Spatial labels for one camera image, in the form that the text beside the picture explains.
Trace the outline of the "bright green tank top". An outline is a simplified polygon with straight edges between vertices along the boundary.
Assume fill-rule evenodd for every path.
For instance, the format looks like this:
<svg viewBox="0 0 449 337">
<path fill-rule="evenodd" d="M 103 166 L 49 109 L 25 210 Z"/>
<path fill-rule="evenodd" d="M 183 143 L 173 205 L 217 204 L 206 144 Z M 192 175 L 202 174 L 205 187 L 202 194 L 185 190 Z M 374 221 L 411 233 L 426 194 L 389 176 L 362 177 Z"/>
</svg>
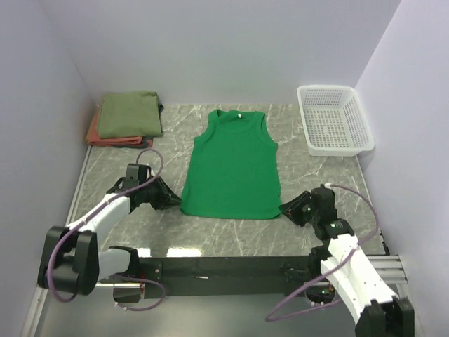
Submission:
<svg viewBox="0 0 449 337">
<path fill-rule="evenodd" d="M 210 112 L 206 130 L 194 139 L 181 212 L 235 220 L 279 217 L 277 149 L 263 112 Z"/>
</svg>

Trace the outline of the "olive green graphic tank top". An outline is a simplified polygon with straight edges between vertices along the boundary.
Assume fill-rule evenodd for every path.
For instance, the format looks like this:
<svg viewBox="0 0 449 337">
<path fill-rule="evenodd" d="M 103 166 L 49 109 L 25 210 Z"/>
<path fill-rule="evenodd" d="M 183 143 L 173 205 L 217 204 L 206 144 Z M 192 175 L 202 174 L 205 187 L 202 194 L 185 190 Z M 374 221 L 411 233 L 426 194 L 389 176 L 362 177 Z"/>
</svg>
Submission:
<svg viewBox="0 0 449 337">
<path fill-rule="evenodd" d="M 160 108 L 155 91 L 108 93 L 100 106 L 98 135 L 101 138 L 162 136 Z"/>
</svg>

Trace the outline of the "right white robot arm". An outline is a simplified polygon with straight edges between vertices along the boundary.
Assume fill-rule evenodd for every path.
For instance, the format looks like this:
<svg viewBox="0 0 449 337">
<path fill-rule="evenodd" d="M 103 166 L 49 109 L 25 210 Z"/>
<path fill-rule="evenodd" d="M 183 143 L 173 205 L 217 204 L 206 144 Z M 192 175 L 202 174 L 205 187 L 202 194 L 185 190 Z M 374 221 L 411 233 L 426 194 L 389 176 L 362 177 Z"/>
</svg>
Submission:
<svg viewBox="0 0 449 337">
<path fill-rule="evenodd" d="M 414 336 L 412 303 L 385 283 L 361 248 L 379 230 L 375 228 L 359 239 L 351 225 L 337 215 L 335 187 L 326 183 L 279 207 L 294 224 L 301 227 L 311 224 L 323 243 L 309 254 L 307 273 L 311 279 L 286 296 L 274 310 L 280 310 L 317 283 L 327 281 L 351 313 L 357 336 Z"/>
</svg>

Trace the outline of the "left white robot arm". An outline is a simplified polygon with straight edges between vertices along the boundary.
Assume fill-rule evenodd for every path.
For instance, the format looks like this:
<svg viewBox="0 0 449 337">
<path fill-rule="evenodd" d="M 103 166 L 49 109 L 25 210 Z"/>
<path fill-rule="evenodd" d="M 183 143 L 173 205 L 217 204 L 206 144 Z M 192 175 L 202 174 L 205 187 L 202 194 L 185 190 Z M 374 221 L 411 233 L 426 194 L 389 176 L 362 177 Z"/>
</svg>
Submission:
<svg viewBox="0 0 449 337">
<path fill-rule="evenodd" d="M 46 233 L 37 284 L 72 296 L 88 295 L 102 279 L 117 275 L 132 282 L 141 275 L 135 248 L 111 246 L 101 252 L 99 243 L 124 217 L 142 204 L 162 211 L 181 204 L 181 198 L 150 166 L 129 164 L 125 176 L 108 189 L 102 201 L 82 218 Z"/>
</svg>

